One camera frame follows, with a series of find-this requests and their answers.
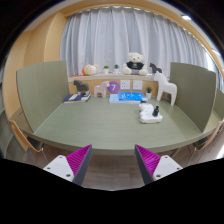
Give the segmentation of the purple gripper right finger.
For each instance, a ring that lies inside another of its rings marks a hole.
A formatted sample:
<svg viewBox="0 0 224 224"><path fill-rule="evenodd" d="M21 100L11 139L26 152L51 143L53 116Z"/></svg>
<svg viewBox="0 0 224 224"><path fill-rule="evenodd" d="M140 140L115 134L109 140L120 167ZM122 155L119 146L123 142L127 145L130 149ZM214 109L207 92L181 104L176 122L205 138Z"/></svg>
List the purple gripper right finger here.
<svg viewBox="0 0 224 224"><path fill-rule="evenodd" d="M159 156L139 145L135 146L134 154L145 185L182 169L170 156Z"/></svg>

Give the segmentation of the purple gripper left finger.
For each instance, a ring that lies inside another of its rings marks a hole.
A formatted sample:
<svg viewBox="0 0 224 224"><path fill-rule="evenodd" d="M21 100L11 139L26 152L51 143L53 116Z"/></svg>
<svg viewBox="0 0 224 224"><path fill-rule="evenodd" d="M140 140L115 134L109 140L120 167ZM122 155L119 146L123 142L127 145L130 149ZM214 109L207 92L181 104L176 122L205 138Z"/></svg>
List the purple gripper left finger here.
<svg viewBox="0 0 224 224"><path fill-rule="evenodd" d="M57 156L44 170L81 186L92 154L92 145L87 145L68 156Z"/></svg>

